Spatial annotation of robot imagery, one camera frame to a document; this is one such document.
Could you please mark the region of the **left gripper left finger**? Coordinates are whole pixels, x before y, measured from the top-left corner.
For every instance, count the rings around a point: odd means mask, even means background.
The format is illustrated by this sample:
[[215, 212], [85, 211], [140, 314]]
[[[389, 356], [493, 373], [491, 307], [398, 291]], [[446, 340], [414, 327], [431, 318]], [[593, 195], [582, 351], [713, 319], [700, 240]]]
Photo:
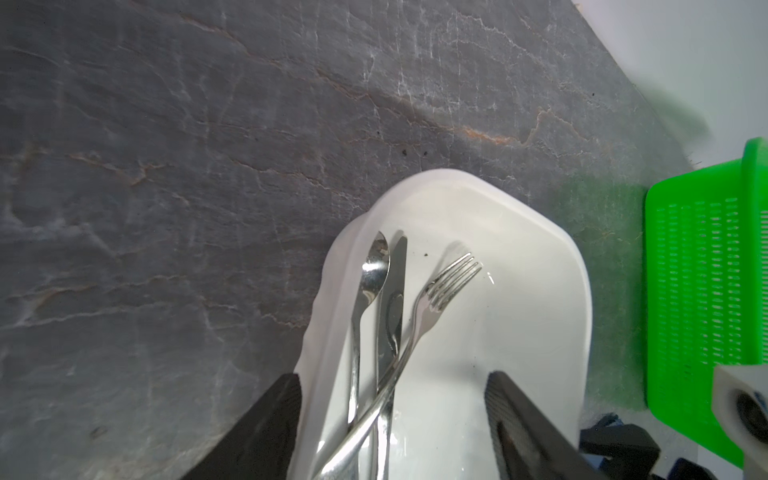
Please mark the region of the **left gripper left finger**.
[[281, 375], [184, 477], [285, 479], [302, 406], [299, 375]]

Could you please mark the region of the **silver knife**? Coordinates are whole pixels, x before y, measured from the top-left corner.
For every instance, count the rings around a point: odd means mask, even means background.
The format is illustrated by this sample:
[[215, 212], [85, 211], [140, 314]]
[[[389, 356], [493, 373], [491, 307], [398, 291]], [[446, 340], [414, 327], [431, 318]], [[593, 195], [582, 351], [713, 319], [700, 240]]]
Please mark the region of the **silver knife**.
[[[377, 384], [397, 359], [402, 334], [403, 293], [406, 275], [408, 238], [401, 235], [390, 256], [390, 270], [380, 294], [377, 318]], [[389, 478], [389, 449], [394, 396], [384, 404], [375, 427], [376, 454], [372, 463], [373, 478]]]

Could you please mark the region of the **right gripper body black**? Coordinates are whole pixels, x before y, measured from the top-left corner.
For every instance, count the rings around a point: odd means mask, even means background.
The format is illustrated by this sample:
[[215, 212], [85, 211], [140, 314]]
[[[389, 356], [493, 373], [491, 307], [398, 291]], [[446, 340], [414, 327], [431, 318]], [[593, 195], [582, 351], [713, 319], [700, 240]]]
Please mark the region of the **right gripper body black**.
[[661, 455], [650, 434], [635, 424], [624, 424], [615, 413], [582, 429], [579, 451], [609, 479], [662, 479], [653, 473]]

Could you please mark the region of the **white rectangular dish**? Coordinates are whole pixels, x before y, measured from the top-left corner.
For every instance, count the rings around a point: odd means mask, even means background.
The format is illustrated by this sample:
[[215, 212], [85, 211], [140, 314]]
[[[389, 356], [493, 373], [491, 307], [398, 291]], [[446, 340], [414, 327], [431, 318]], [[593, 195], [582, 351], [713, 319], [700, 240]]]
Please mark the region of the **white rectangular dish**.
[[302, 411], [288, 475], [309, 479], [346, 432], [349, 324], [377, 234], [408, 240], [404, 306], [464, 253], [481, 272], [421, 339], [395, 391], [393, 479], [495, 479], [484, 403], [506, 373], [572, 444], [587, 380], [592, 299], [584, 259], [558, 225], [463, 171], [413, 175], [338, 235], [324, 262], [296, 372]]

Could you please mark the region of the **silver fork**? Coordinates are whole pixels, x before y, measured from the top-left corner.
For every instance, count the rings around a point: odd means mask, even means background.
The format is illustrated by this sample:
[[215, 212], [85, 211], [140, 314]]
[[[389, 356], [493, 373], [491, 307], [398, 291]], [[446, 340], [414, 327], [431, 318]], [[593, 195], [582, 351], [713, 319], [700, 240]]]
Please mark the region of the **silver fork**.
[[400, 356], [388, 368], [381, 388], [351, 431], [340, 442], [330, 458], [319, 468], [314, 479], [341, 479], [347, 465], [356, 458], [361, 446], [376, 425], [381, 412], [395, 392], [397, 383], [419, 343], [438, 322], [449, 303], [482, 270], [483, 265], [472, 253], [465, 253], [424, 285], [414, 301], [407, 341]]

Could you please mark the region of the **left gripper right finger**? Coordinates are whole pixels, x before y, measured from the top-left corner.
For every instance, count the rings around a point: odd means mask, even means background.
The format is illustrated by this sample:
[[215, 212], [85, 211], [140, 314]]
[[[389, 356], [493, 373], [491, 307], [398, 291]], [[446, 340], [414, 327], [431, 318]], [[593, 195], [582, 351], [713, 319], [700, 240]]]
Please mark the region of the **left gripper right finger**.
[[504, 372], [488, 375], [484, 403], [502, 479], [603, 479]]

